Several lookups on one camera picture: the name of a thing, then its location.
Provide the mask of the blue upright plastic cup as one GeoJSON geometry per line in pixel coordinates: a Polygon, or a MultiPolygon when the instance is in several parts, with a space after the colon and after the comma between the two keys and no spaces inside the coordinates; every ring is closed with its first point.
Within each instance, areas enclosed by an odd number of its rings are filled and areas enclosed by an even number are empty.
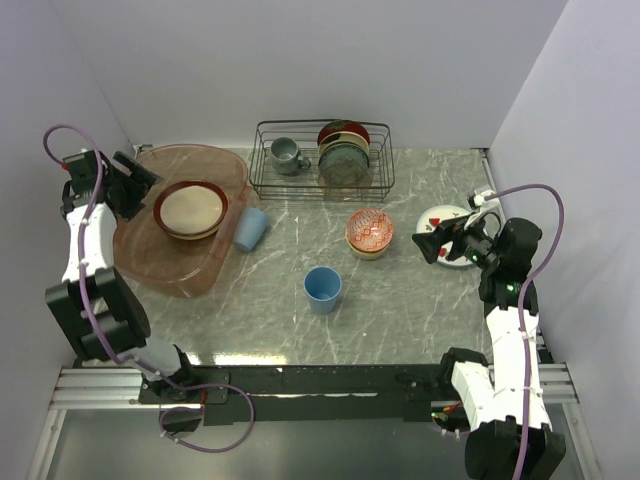
{"type": "Polygon", "coordinates": [[[342,289],[342,279],[336,270],[327,266],[318,266],[306,274],[303,287],[311,312],[327,315],[337,303],[342,289]]]}

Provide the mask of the aluminium frame rail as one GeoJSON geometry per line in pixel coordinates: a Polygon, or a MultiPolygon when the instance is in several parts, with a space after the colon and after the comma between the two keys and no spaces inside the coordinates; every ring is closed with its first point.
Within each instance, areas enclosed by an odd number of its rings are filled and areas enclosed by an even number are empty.
{"type": "MultiPolygon", "coordinates": [[[[586,478],[598,478],[600,470],[588,456],[593,445],[584,424],[569,368],[564,363],[543,364],[539,379],[545,400],[562,406],[568,436],[573,443],[580,472],[586,478]]],[[[72,410],[151,410],[175,408],[162,401],[145,404],[139,400],[144,390],[140,373],[132,368],[68,368],[60,371],[49,402],[48,413],[36,447],[28,479],[45,479],[53,461],[66,414],[72,410]]]]}

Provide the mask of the red floral plate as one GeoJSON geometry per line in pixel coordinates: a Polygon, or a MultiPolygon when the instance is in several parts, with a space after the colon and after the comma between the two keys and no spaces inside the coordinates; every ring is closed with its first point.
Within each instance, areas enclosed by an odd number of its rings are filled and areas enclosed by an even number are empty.
{"type": "Polygon", "coordinates": [[[370,145],[371,139],[369,132],[366,130],[363,124],[352,120],[333,120],[326,124],[319,132],[317,136],[317,145],[327,144],[331,141],[335,141],[342,134],[355,135],[362,138],[367,146],[370,145]]]}

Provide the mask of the grey-green ceramic mug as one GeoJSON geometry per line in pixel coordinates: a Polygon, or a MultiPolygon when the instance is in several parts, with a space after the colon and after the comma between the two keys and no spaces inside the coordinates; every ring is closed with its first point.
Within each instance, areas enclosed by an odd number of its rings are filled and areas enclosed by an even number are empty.
{"type": "Polygon", "coordinates": [[[297,175],[310,168],[311,162],[305,157],[299,145],[291,138],[280,137],[269,147],[269,160],[274,170],[285,176],[297,175]]]}

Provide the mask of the blue bottom plate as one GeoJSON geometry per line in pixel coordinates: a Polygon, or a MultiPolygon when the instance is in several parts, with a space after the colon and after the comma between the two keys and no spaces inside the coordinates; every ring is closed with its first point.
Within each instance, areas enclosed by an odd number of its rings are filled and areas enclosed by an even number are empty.
{"type": "MultiPolygon", "coordinates": [[[[433,233],[436,227],[443,221],[451,218],[467,217],[471,214],[468,209],[455,205],[438,205],[424,211],[416,224],[417,233],[433,233]]],[[[447,258],[453,246],[452,242],[445,243],[439,250],[437,263],[449,268],[471,268],[474,264],[466,257],[461,256],[455,260],[447,258]]]]}

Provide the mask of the clear glass plate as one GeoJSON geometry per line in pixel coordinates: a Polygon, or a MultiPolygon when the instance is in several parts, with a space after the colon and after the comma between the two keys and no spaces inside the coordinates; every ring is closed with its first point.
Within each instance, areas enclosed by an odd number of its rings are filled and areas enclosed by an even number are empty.
{"type": "Polygon", "coordinates": [[[327,198],[348,198],[369,188],[373,178],[368,169],[357,161],[323,161],[319,167],[318,184],[327,198]]]}

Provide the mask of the red patterned bowl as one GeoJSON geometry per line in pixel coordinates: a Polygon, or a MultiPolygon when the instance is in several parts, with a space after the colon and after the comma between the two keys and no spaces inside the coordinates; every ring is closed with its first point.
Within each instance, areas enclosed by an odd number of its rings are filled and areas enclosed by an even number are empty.
{"type": "Polygon", "coordinates": [[[346,225],[346,238],[359,250],[377,251],[391,243],[394,224],[384,211],[366,207],[351,215],[346,225]]]}

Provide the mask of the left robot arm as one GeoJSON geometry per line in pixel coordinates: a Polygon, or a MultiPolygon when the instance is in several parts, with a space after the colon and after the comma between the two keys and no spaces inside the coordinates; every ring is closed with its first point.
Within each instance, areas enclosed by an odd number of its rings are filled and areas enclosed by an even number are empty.
{"type": "Polygon", "coordinates": [[[70,178],[61,215],[70,232],[68,264],[45,302],[79,360],[129,365],[157,397],[197,393],[198,377],[176,345],[152,336],[147,314],[114,261],[114,235],[133,219],[158,176],[122,152],[87,151],[63,161],[70,178]]]}

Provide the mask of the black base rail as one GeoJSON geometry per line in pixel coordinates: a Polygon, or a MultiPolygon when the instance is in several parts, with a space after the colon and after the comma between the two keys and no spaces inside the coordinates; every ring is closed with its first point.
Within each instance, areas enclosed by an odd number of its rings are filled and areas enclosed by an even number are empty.
{"type": "Polygon", "coordinates": [[[428,422],[435,407],[458,401],[451,366],[283,365],[196,366],[198,384],[214,383],[199,392],[165,390],[144,383],[143,405],[185,405],[204,408],[205,426],[249,420],[252,401],[257,422],[402,419],[428,422]]]}

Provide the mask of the cream yellow plate in rack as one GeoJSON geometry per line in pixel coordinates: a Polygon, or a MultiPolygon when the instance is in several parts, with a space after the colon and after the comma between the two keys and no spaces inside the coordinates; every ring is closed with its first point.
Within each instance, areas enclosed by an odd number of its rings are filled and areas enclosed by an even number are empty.
{"type": "Polygon", "coordinates": [[[351,145],[355,145],[361,150],[363,150],[366,154],[370,151],[370,146],[368,141],[360,136],[359,134],[353,132],[339,132],[335,134],[331,134],[327,136],[318,146],[318,151],[322,154],[327,148],[338,145],[340,143],[348,143],[351,145]]]}

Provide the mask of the red-rimmed cream plate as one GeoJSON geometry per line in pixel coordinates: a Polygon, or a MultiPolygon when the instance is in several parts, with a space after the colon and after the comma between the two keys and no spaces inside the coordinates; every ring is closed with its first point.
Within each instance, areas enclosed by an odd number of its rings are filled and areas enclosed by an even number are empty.
{"type": "Polygon", "coordinates": [[[229,209],[224,191],[206,181],[180,181],[165,188],[153,206],[156,224],[164,231],[197,233],[220,228],[229,209]]]}

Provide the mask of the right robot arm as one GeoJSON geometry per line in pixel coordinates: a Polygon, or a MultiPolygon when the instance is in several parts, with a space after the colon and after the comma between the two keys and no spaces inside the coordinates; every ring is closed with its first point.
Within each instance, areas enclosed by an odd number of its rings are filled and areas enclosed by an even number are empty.
{"type": "Polygon", "coordinates": [[[548,479],[566,454],[544,404],[537,292],[527,280],[541,237],[537,225],[521,218],[507,220],[491,237],[484,217],[466,211],[450,218],[426,213],[412,236],[428,263],[463,257],[481,271],[479,296],[493,360],[452,348],[437,375],[440,392],[462,402],[465,470],[472,479],[548,479]]]}

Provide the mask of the pink transparent plastic bin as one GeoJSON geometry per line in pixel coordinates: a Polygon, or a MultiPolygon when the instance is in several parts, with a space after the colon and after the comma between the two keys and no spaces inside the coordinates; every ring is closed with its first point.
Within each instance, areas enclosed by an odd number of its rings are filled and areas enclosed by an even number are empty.
{"type": "Polygon", "coordinates": [[[143,200],[144,208],[132,220],[118,222],[115,267],[121,275],[160,293],[201,296],[215,284],[245,209],[250,193],[246,162],[230,150],[198,144],[158,147],[139,155],[137,162],[160,180],[143,200]],[[226,195],[228,210],[213,235],[176,239],[156,223],[157,197],[180,181],[213,183],[226,195]]]}

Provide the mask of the light blue cup lying down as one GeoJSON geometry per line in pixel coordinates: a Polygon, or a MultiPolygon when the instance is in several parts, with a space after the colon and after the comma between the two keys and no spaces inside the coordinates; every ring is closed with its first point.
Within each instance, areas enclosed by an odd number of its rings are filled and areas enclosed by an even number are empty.
{"type": "Polygon", "coordinates": [[[243,252],[254,249],[268,225],[268,216],[265,212],[254,207],[246,207],[242,212],[232,244],[243,252]]]}

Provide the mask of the cream white bear plate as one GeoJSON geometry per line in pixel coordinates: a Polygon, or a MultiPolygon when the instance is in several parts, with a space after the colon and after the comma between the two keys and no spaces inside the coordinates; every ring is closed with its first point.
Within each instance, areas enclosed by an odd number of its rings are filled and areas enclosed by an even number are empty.
{"type": "Polygon", "coordinates": [[[200,239],[204,239],[207,237],[210,237],[212,235],[215,235],[218,231],[218,228],[211,228],[209,230],[203,231],[203,232],[197,232],[197,233],[179,233],[179,232],[175,232],[175,231],[167,231],[165,233],[167,233],[168,235],[172,236],[173,238],[179,239],[179,240],[187,240],[187,241],[192,241],[192,240],[200,240],[200,239]]]}

